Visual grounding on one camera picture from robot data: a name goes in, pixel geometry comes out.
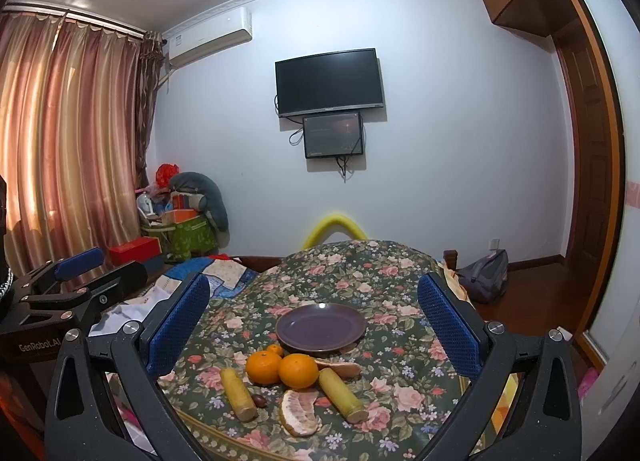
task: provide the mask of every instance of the door frame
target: door frame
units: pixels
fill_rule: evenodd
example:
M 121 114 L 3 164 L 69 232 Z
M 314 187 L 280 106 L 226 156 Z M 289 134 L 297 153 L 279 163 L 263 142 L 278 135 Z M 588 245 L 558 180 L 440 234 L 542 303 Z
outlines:
M 591 17 L 583 0 L 571 0 L 577 14 L 578 20 L 584 29 L 587 40 L 593 52 L 593 56 L 596 64 L 596 72 L 600 77 L 602 83 L 602 89 L 604 94 L 605 106 L 607 109 L 607 120 L 609 120 L 609 132 L 610 132 L 610 144 L 611 144 L 611 185 L 610 185 L 610 208 L 609 217 L 607 218 L 607 229 L 605 236 L 604 248 L 602 256 L 600 258 L 600 264 L 598 265 L 598 271 L 596 273 L 596 279 L 591 288 L 591 293 L 587 305 L 580 318 L 580 323 L 575 330 L 574 337 L 577 345 L 585 352 L 594 367 L 601 371 L 604 368 L 606 361 L 602 358 L 599 351 L 597 351 L 591 341 L 584 336 L 584 333 L 589 329 L 589 326 L 595 318 L 596 311 L 600 306 L 602 297 L 604 296 L 607 283 L 611 274 L 613 261 L 618 249 L 618 241 L 620 238 L 620 226 L 622 223 L 622 214 L 625 204 L 625 146 L 623 136 L 623 123 L 622 114 L 620 112 L 620 103 L 618 102 L 618 92 L 616 89 L 615 81 L 613 79 L 613 73 L 609 65 L 609 59 L 604 49 L 604 45 L 600 39 L 600 35 L 595 27 L 593 18 Z M 575 216 L 577 214 L 578 203 L 578 167 L 579 161 L 577 159 L 577 124 L 575 121 L 575 106 L 573 103 L 571 85 L 567 78 L 566 64 L 561 52 L 557 52 L 562 67 L 562 73 L 565 77 L 567 86 L 567 93 L 569 95 L 569 103 L 572 117 L 572 128 L 574 132 L 574 155 L 575 162 L 575 184 L 574 184 L 574 205 L 573 215 L 571 222 L 571 229 L 569 234 L 569 244 L 567 246 L 566 256 L 570 256 L 570 251 L 575 244 Z

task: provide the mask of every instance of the curtain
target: curtain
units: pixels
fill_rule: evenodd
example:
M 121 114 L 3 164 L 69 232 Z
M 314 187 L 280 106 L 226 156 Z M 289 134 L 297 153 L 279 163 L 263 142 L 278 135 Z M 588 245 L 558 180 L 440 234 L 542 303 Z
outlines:
M 146 149 L 151 139 L 160 70 L 164 62 L 162 36 L 146 32 L 140 45 L 140 70 L 136 91 L 136 187 L 149 184 L 146 176 Z
M 139 51 L 138 40 L 92 25 L 0 14 L 4 244 L 16 273 L 139 235 Z

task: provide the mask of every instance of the wooden floor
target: wooden floor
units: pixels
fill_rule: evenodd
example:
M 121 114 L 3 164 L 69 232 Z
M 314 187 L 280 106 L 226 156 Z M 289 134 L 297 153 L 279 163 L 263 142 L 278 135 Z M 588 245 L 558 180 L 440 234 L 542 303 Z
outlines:
M 493 304 L 475 304 L 485 320 L 497 320 L 513 333 L 542 335 L 562 326 L 574 332 L 589 290 L 574 281 L 562 264 L 509 272 L 507 291 Z

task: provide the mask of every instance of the blue gripper pad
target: blue gripper pad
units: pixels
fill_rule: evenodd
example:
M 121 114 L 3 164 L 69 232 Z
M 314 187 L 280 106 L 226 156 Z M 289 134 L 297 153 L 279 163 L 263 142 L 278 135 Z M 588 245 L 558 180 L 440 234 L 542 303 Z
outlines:
M 53 272 L 57 281 L 70 281 L 94 267 L 102 266 L 104 254 L 100 248 L 91 248 L 60 261 Z
M 481 369 L 478 341 L 442 289 L 428 275 L 418 281 L 418 304 L 456 372 L 470 380 L 478 378 Z
M 200 274 L 193 278 L 180 300 L 149 340 L 146 372 L 153 378 L 174 368 L 191 332 L 209 303 L 209 281 Z

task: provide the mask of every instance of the patterned bedsheet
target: patterned bedsheet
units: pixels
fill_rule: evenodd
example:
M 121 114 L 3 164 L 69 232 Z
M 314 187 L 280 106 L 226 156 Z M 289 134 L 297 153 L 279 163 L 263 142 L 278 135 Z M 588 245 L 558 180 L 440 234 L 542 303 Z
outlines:
M 194 436 L 228 459 L 411 460 L 466 386 L 417 305 L 415 286 L 428 271 L 444 275 L 430 256 L 392 241 L 347 241 L 300 251 L 260 274 L 237 298 L 212 300 L 174 370 L 159 383 Z M 321 393 L 315 404 L 318 432 L 292 437 L 278 418 L 282 387 L 250 386 L 269 406 L 251 422 L 236 420 L 220 369 L 234 367 L 244 375 L 247 356 L 276 341 L 277 319 L 311 301 L 350 305 L 367 320 L 356 345 L 328 358 L 363 366 L 350 387 L 369 419 L 349 425 Z M 491 439 L 487 434 L 478 448 Z

